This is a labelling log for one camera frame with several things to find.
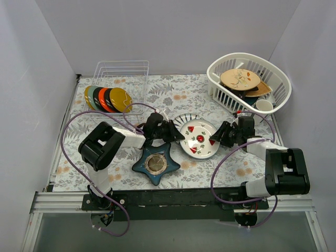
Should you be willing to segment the white blue-striped plate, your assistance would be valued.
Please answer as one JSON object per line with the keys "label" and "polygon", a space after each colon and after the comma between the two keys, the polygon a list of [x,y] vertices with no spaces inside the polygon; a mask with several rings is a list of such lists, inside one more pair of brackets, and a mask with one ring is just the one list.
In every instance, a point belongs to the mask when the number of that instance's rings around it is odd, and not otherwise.
{"label": "white blue-striped plate", "polygon": [[186,124],[187,122],[191,121],[191,120],[195,120],[195,119],[203,119],[202,117],[200,117],[197,114],[194,113],[184,113],[181,115],[178,115],[177,117],[175,117],[173,119],[173,123],[175,125],[175,127],[180,130],[181,127]]}

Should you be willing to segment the black glossy plate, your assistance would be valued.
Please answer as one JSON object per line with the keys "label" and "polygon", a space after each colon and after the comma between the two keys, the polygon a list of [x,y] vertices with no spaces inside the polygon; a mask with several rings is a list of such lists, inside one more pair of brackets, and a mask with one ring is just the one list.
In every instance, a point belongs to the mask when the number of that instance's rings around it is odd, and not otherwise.
{"label": "black glossy plate", "polygon": [[106,110],[108,112],[117,112],[117,109],[113,106],[111,100],[110,100],[110,91],[112,90],[112,88],[107,88],[106,91],[104,92],[103,94],[103,98],[104,98],[104,101],[105,101],[105,104],[106,104]]}

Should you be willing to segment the orange red round plate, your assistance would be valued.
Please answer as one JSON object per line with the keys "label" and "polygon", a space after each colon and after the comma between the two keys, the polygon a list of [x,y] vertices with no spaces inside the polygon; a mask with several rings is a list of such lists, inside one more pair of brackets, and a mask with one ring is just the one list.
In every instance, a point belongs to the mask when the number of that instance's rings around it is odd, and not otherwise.
{"label": "orange red round plate", "polygon": [[98,93],[98,98],[99,98],[99,102],[100,102],[101,106],[106,110],[106,112],[110,112],[110,113],[112,113],[113,110],[111,110],[111,109],[107,106],[106,101],[105,101],[105,99],[104,99],[104,94],[105,94],[105,92],[107,91],[107,89],[108,89],[108,88],[102,88],[102,89],[99,91],[99,93]]}

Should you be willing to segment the blue floral green plate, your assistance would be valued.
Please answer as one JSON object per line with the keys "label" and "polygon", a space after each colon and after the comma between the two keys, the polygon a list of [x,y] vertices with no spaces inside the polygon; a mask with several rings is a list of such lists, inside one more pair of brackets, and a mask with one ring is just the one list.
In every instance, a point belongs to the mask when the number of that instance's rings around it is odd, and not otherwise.
{"label": "blue floral green plate", "polygon": [[96,86],[90,86],[88,88],[88,92],[87,92],[88,100],[89,100],[89,103],[94,110],[100,111],[99,107],[96,105],[96,103],[94,101],[95,99],[94,99],[94,96],[93,96],[93,92],[95,91],[95,89],[96,89]]}

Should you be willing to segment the yellow patterned round plate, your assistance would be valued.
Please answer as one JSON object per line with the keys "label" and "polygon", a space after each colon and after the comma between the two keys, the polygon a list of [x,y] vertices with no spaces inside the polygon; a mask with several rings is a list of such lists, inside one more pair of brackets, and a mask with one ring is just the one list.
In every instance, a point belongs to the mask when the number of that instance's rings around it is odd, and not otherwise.
{"label": "yellow patterned round plate", "polygon": [[85,92],[84,92],[85,101],[86,101],[86,104],[88,105],[88,107],[91,110],[98,110],[98,108],[97,108],[97,106],[94,102],[94,99],[93,99],[93,91],[94,91],[94,88],[92,86],[87,86],[86,87]]}

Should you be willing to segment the dark brown plate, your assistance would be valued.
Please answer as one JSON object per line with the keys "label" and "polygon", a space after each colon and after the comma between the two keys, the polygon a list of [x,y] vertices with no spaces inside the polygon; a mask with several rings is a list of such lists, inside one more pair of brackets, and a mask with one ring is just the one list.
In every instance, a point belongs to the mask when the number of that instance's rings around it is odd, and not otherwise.
{"label": "dark brown plate", "polygon": [[94,91],[93,91],[93,101],[94,105],[96,106],[96,109],[102,112],[106,112],[104,107],[101,105],[100,100],[99,100],[99,92],[102,89],[102,87],[94,86]]}

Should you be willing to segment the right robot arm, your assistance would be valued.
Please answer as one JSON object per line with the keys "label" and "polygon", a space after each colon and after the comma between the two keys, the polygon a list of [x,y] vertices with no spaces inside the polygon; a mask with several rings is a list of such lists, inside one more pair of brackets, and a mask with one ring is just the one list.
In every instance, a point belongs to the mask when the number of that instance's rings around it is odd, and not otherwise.
{"label": "right robot arm", "polygon": [[243,182],[238,187],[237,201],[242,208],[251,208],[257,200],[270,196],[309,193],[310,181],[303,151],[257,136],[252,117],[240,116],[233,123],[224,121],[209,140],[229,148],[237,145],[224,161],[240,149],[265,161],[264,177]]}

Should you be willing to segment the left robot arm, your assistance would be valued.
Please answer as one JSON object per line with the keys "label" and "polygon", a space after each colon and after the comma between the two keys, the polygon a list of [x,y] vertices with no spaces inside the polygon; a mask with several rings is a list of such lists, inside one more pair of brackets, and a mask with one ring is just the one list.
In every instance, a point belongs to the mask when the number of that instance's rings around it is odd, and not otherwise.
{"label": "left robot arm", "polygon": [[171,143],[181,140],[185,140],[185,137],[173,121],[156,112],[134,131],[113,127],[107,122],[99,123],[78,148],[88,168],[88,192],[95,206],[101,210],[111,206],[112,187],[108,181],[107,167],[120,149],[141,150],[142,155],[132,170],[145,174],[157,186],[163,175],[181,167],[170,155]]}

